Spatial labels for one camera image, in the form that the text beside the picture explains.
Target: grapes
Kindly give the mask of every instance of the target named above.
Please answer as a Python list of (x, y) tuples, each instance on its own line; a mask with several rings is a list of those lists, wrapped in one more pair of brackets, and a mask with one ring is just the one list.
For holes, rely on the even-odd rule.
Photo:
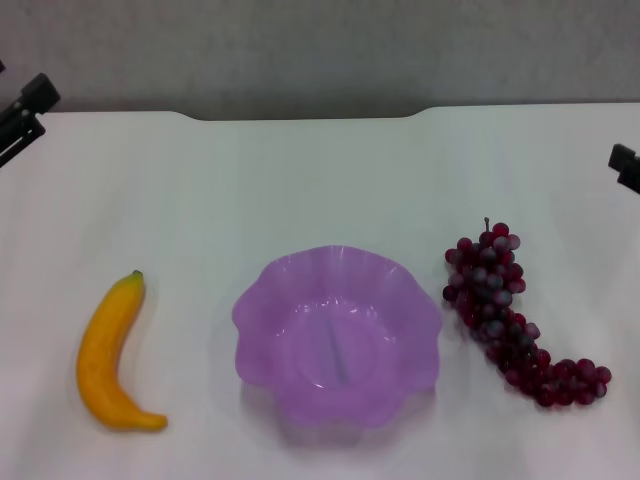
[(527, 325), (527, 319), (521, 313), (516, 313), (513, 321), (520, 325), (522, 329), (524, 329), (524, 327)]
[(496, 238), (493, 241), (493, 249), (498, 255), (503, 255), (507, 250), (509, 250), (509, 239), (507, 237)]
[(524, 327), (524, 331), (527, 335), (530, 335), (535, 340), (536, 338), (540, 338), (540, 329), (535, 323), (527, 323)]
[(502, 284), (504, 283), (502, 277), (494, 273), (490, 273), (489, 275), (487, 275), (487, 279), (485, 280), (485, 282), (487, 284), (487, 287), (489, 287), (491, 290), (497, 290), (501, 288)]
[(516, 261), (516, 256), (511, 251), (508, 251), (507, 253), (505, 253), (500, 259), (500, 263), (506, 267), (510, 266), (515, 261)]
[(507, 235), (509, 235), (509, 227), (507, 227), (507, 225), (504, 223), (496, 223), (493, 226), (493, 233), (494, 235), (499, 237), (506, 237)]
[(449, 285), (453, 288), (462, 288), (464, 286), (464, 275), (461, 273), (454, 273), (449, 277)]
[(584, 382), (587, 383), (595, 383), (598, 379), (598, 375), (596, 373), (596, 366), (593, 364), (591, 360), (587, 360), (586, 358), (582, 358), (578, 360), (577, 371), (578, 377), (580, 377)]
[(442, 290), (442, 298), (444, 298), (447, 302), (455, 301), (457, 296), (458, 291), (451, 285), (447, 285), (446, 287), (444, 287), (444, 290)]
[(491, 265), (493, 263), (495, 263), (495, 261), (498, 259), (498, 255), (496, 254), (496, 251), (491, 248), (485, 248), (483, 250), (480, 251), (480, 262), (482, 262), (485, 265)]
[(596, 368), (596, 375), (598, 376), (598, 380), (602, 383), (606, 384), (611, 381), (611, 370), (607, 367)]
[(519, 278), (522, 278), (523, 273), (524, 270), (522, 270), (522, 267), (519, 264), (514, 263), (509, 267), (506, 275), (509, 277), (509, 280), (518, 280)]
[(487, 278), (487, 270), (482, 267), (476, 267), (473, 269), (471, 277), (473, 278), (474, 282), (483, 283)]
[(511, 292), (509, 290), (498, 290), (493, 294), (493, 302), (496, 305), (500, 305), (501, 307), (508, 307), (511, 305), (513, 301), (513, 297), (511, 296)]
[(489, 338), (500, 338), (504, 334), (504, 323), (499, 320), (494, 320), (487, 324), (487, 335)]
[(454, 261), (453, 256), (457, 253), (458, 251), (455, 248), (450, 248), (449, 250), (447, 250), (444, 253), (444, 259), (447, 261), (447, 263), (450, 264), (455, 264), (456, 262)]
[(541, 407), (548, 408), (556, 402), (555, 394), (550, 390), (543, 390), (536, 396), (536, 402)]
[(514, 280), (513, 282), (509, 282), (507, 287), (511, 293), (522, 293), (527, 289), (527, 284), (524, 280), (519, 278), (518, 280)]
[(560, 362), (554, 365), (553, 378), (556, 380), (569, 380), (569, 369), (564, 363)]
[(462, 253), (465, 253), (471, 250), (472, 245), (473, 245), (473, 242), (471, 241), (470, 238), (462, 237), (460, 240), (458, 240), (457, 247), (458, 247), (458, 250), (460, 250)]
[(551, 355), (544, 349), (538, 350), (536, 354), (536, 364), (539, 368), (546, 368), (551, 363)]
[(602, 398), (607, 394), (607, 386), (602, 382), (596, 382), (593, 386), (593, 394), (596, 398)]
[(595, 399), (595, 395), (586, 390), (578, 392), (578, 395), (576, 395), (576, 402), (580, 405), (591, 405)]
[(573, 392), (562, 391), (556, 394), (556, 403), (568, 407), (573, 403)]
[(611, 371), (596, 368), (588, 359), (552, 364), (549, 352), (536, 345), (538, 326), (509, 308), (513, 295), (527, 287), (523, 269), (515, 263), (514, 250), (520, 243), (506, 224), (490, 229), (485, 218), (478, 242), (463, 237), (456, 248), (446, 251), (445, 260), (454, 273), (442, 297), (455, 307), (470, 337), (483, 345), (487, 359), (498, 366), (509, 385), (545, 408), (574, 402), (590, 405), (606, 395)]
[(519, 236), (514, 235), (512, 233), (507, 238), (509, 239), (509, 249), (517, 250), (518, 248), (520, 248), (520, 237)]
[(504, 378), (509, 385), (517, 387), (520, 384), (520, 374), (517, 370), (508, 370), (504, 374)]
[(490, 303), (487, 303), (480, 309), (480, 315), (485, 320), (491, 320), (496, 315), (496, 308)]

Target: plastic bowl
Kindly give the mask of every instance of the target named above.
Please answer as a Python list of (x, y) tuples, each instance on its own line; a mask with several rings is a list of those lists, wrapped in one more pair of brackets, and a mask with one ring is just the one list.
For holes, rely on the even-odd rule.
[(238, 375), (298, 424), (382, 426), (438, 377), (438, 308), (406, 268), (364, 250), (279, 258), (232, 316)]

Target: yellow banana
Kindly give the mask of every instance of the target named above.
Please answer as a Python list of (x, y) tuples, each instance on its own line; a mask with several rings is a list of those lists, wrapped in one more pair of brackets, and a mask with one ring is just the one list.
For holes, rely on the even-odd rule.
[(107, 292), (80, 345), (76, 364), (80, 396), (89, 411), (110, 428), (155, 431), (167, 426), (167, 417), (140, 410), (118, 384), (122, 344), (143, 299), (144, 277), (136, 270)]

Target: gray wall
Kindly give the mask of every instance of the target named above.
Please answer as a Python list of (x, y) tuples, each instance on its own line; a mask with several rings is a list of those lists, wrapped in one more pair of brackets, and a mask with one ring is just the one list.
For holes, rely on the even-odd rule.
[(640, 99), (640, 1), (2, 0), (0, 100), (203, 119)]

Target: white table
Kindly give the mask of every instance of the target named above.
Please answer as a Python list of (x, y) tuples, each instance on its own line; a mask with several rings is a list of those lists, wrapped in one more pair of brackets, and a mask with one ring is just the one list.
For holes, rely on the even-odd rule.
[[(607, 168), (640, 105), (442, 108), (397, 120), (198, 122), (50, 114), (0, 171), (0, 478), (631, 479), (640, 471), (640, 196)], [(508, 223), (519, 308), (555, 360), (614, 374), (591, 408), (505, 390), (445, 313), (442, 369), (382, 430), (301, 430), (233, 366), (231, 307), (272, 259), (345, 244), (440, 297), (443, 253)], [(118, 278), (148, 294), (121, 378), (161, 434), (107, 431), (75, 387), (78, 343)]]

